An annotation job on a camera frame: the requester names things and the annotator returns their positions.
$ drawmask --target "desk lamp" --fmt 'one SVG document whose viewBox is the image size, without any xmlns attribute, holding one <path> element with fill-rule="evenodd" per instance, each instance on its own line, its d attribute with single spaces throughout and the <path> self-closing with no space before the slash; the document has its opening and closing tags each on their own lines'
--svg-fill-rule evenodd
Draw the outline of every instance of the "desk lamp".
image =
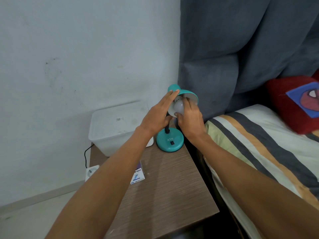
<svg viewBox="0 0 319 239">
<path fill-rule="evenodd" d="M 184 115 L 182 97 L 188 97 L 190 100 L 195 102 L 195 104 L 198 104 L 198 97 L 193 92 L 189 90 L 183 90 L 177 84 L 170 85 L 167 91 L 175 91 L 177 89 L 179 89 L 180 92 L 170 105 L 167 111 L 167 116 L 171 115 L 173 117 L 176 117 L 174 115 L 175 112 L 179 112 Z M 176 128 L 170 128 L 168 124 L 157 134 L 156 144 L 161 150 L 165 152 L 175 152 L 183 146 L 184 136 L 181 131 Z"/>
</svg>

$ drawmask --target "gray upholstered headboard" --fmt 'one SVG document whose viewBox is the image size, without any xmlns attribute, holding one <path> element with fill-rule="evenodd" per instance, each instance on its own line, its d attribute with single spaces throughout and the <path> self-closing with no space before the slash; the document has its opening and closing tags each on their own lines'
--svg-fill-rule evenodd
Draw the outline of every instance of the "gray upholstered headboard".
<svg viewBox="0 0 319 239">
<path fill-rule="evenodd" d="M 181 0 L 178 84 L 204 120 L 267 102 L 267 80 L 319 67 L 319 0 Z"/>
</svg>

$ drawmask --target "teal lamp base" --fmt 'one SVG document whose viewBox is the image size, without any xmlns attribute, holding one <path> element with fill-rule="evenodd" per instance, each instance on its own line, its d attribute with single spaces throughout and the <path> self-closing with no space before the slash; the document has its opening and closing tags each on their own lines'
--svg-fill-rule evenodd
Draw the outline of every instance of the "teal lamp base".
<svg viewBox="0 0 319 239">
<path fill-rule="evenodd" d="M 180 149 L 184 144 L 184 136 L 176 128 L 169 128 L 169 132 L 162 129 L 156 137 L 157 146 L 165 152 L 175 152 Z"/>
</svg>

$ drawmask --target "plastic storage box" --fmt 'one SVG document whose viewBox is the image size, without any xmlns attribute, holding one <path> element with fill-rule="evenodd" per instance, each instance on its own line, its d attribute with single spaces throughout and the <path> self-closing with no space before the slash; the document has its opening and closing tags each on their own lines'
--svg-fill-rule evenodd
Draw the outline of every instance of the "plastic storage box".
<svg viewBox="0 0 319 239">
<path fill-rule="evenodd" d="M 130 138 L 147 112 L 147 104 L 142 101 L 95 111 L 91 118 L 89 140 L 110 157 Z M 153 142 L 151 138 L 147 147 Z"/>
</svg>

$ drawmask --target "wooden nightstand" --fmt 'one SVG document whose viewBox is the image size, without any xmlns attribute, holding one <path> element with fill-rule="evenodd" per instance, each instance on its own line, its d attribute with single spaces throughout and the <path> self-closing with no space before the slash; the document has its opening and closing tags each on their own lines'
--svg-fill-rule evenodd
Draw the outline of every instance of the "wooden nightstand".
<svg viewBox="0 0 319 239">
<path fill-rule="evenodd" d="M 141 157 L 145 180 L 129 186 L 105 238 L 157 238 L 219 212 L 185 145 L 167 153 L 155 138 Z M 92 147 L 90 167 L 106 159 Z"/>
</svg>

